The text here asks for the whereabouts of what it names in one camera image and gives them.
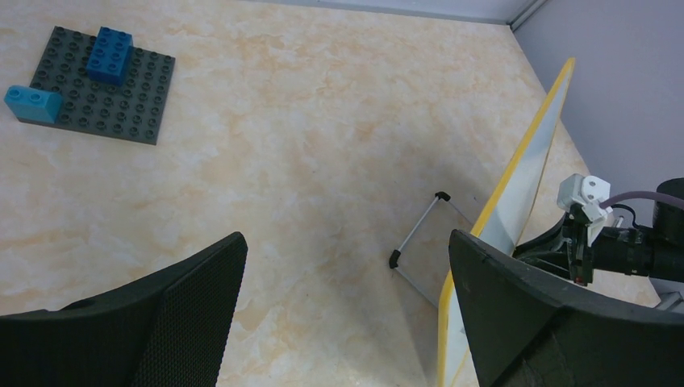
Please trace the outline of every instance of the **gray wall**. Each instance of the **gray wall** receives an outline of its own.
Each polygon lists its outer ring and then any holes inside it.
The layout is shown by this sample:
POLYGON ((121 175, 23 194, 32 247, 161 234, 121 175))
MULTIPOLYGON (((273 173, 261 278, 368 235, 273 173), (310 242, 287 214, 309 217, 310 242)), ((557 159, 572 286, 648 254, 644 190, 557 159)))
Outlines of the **gray wall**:
POLYGON ((253 0, 343 10, 506 24, 536 0, 253 0))
MULTIPOLYGON (((684 177, 682 16, 682 0, 550 0, 515 32, 546 89, 577 57, 562 120, 613 194, 684 177)), ((651 202, 627 204, 651 223, 651 202)))

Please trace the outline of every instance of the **white bracket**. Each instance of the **white bracket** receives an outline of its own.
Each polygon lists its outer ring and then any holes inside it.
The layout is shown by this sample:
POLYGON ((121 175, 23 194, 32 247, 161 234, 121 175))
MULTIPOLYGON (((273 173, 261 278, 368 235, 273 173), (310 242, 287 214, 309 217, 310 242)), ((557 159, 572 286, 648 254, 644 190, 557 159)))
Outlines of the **white bracket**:
POLYGON ((613 209, 599 206, 611 196, 611 183, 596 176, 584 177, 578 173, 563 180, 558 190, 557 204, 565 212, 570 212, 573 204, 582 206, 582 211, 591 222, 586 228, 587 246, 601 233, 613 209))

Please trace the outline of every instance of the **yellow edge strip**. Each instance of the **yellow edge strip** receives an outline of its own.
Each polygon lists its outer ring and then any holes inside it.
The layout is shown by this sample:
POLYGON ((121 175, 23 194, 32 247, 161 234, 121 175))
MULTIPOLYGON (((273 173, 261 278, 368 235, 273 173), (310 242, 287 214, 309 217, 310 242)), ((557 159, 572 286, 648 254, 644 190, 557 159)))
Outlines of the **yellow edge strip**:
MULTIPOLYGON (((489 220, 492 212, 494 212, 494 208, 496 207, 496 204, 498 200, 501 198, 501 195, 503 194, 503 191, 505 190, 506 186, 508 185, 508 181, 511 179, 511 176, 513 175, 513 172, 515 171, 515 168, 518 167, 518 163, 520 162, 520 159, 523 158, 523 155, 525 151, 528 148, 528 145, 532 141, 532 137, 535 135, 537 128, 539 127, 541 120, 544 118, 546 115, 546 110, 548 110, 548 107, 551 106, 551 102, 556 96, 556 93, 558 92, 558 89, 561 88, 561 85, 563 84, 563 81, 565 78, 568 78, 568 86, 570 83, 570 79, 572 78, 572 73, 574 71, 575 67, 575 58, 569 58, 566 62, 565 65, 563 65, 563 69, 561 70, 561 73, 558 74, 558 78, 556 78, 556 81, 553 82, 553 87, 551 90, 548 92, 546 99, 544 102, 541 104, 541 107, 539 110, 536 112, 535 118, 532 120, 532 123, 530 124, 530 127, 528 128, 528 131, 525 133, 523 136, 523 139, 520 140, 520 144, 518 145, 518 148, 515 150, 515 153, 513 154, 513 157, 511 158, 511 161, 508 163, 508 166, 506 167, 506 170, 503 172, 503 175, 501 177, 501 180, 499 180, 496 188, 494 189, 494 192, 492 193, 492 196, 490 199, 487 201, 485 204, 485 207, 482 209, 482 212, 480 213, 480 216, 478 217, 477 222, 475 222, 475 225, 473 226, 473 229, 470 231, 470 234, 474 236, 480 236, 482 233, 482 230, 484 230, 485 225, 487 224, 487 221, 489 220)), ((565 102, 565 95, 563 96, 563 101, 561 102, 561 109, 558 112, 558 117, 556 118, 556 123, 558 122, 558 119, 561 117, 561 111, 562 111, 562 106, 563 103, 565 102)), ((442 286, 442 293, 440 295, 440 308, 439 308, 439 320, 437 323, 437 340, 438 340, 438 345, 437 345, 437 385, 439 387, 444 387, 444 378, 445 378, 445 373, 446 373, 446 345, 447 345, 447 337, 448 337, 448 305, 451 302, 451 295, 454 292, 454 286, 453 286, 453 277, 451 275, 451 270, 449 270, 446 281, 444 281, 444 285, 442 286)), ((463 369, 463 365, 465 363, 465 358, 468 356, 468 353, 470 351, 470 347, 465 351, 465 354, 463 356, 463 359, 461 360, 461 363, 458 366, 458 370, 456 372, 456 375, 454 375, 452 382, 450 385, 453 385, 453 383, 456 381, 456 377, 458 376, 459 373, 461 373, 461 370, 463 369)))

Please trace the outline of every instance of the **lego baseplate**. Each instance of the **lego baseplate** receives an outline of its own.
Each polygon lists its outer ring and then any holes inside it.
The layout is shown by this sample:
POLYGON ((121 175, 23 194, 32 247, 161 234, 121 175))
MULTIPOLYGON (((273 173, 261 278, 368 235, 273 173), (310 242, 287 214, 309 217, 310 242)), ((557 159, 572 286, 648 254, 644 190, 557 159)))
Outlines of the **lego baseplate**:
POLYGON ((55 27, 31 87, 60 93, 57 121, 33 123, 156 144, 176 58, 132 47, 122 86, 91 81, 86 64, 95 36, 55 27))

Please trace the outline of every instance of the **dark blue lego brick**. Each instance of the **dark blue lego brick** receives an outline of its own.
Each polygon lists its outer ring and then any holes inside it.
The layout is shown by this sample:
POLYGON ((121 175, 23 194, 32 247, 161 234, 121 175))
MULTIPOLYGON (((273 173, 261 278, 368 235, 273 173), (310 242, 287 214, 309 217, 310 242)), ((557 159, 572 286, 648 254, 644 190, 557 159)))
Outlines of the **dark blue lego brick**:
POLYGON ((11 86, 5 94, 5 103, 18 119, 55 123, 62 106, 62 96, 30 87, 11 86))
POLYGON ((121 86, 133 51, 133 36, 126 32, 100 27, 85 69, 92 81, 121 86))

